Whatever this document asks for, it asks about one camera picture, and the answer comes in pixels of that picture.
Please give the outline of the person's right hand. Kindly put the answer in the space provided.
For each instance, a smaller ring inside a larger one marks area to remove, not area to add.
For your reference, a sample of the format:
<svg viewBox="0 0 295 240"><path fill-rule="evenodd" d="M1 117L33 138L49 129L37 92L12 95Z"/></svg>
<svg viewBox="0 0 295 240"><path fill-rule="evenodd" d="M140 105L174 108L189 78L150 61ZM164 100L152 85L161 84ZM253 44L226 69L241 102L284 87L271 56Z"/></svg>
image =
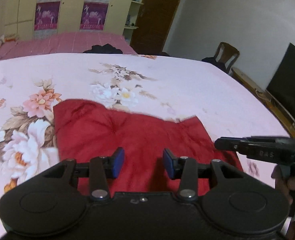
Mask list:
<svg viewBox="0 0 295 240"><path fill-rule="evenodd" d="M275 188L285 195L291 205L293 198L290 195L290 191L295 191L295 177L284 179L279 166L274 168L271 177L275 180Z"/></svg>

